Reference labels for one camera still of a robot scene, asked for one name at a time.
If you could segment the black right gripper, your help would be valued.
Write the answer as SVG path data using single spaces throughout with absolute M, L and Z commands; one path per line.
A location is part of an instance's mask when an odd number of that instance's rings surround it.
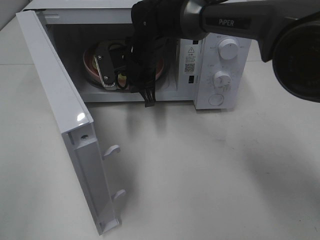
M 131 45 L 131 38 L 125 40 L 126 50 L 124 62 L 126 77 L 131 92 L 139 92 L 146 108 L 156 104 L 156 81 L 162 75 L 161 68 L 165 65 L 164 54 L 168 43 L 166 38 Z

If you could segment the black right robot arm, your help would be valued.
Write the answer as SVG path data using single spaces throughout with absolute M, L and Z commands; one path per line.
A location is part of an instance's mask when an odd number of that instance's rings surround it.
M 129 89 L 156 103 L 156 64 L 169 38 L 200 41 L 222 34 L 258 42 L 280 85 L 320 100 L 320 3 L 317 0 L 141 0 L 130 9 L 134 32 L 124 62 Z

